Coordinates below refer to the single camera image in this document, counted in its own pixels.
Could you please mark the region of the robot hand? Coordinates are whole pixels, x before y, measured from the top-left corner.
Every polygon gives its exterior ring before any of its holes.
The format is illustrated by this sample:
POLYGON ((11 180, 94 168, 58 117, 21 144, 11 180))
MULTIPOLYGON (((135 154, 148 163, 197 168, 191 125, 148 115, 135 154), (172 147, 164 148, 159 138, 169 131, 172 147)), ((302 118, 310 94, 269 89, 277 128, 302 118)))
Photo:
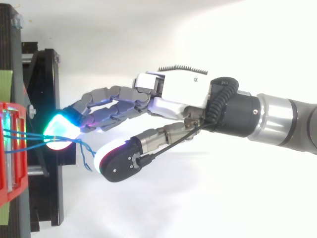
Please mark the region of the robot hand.
POLYGON ((203 128, 209 90, 207 72, 191 67, 140 73, 132 87, 95 89, 59 110, 44 130, 44 142, 50 149, 62 150, 79 142, 82 133, 108 131, 143 114, 173 120, 128 140, 113 139, 93 153, 95 169, 108 181, 120 182, 203 128))

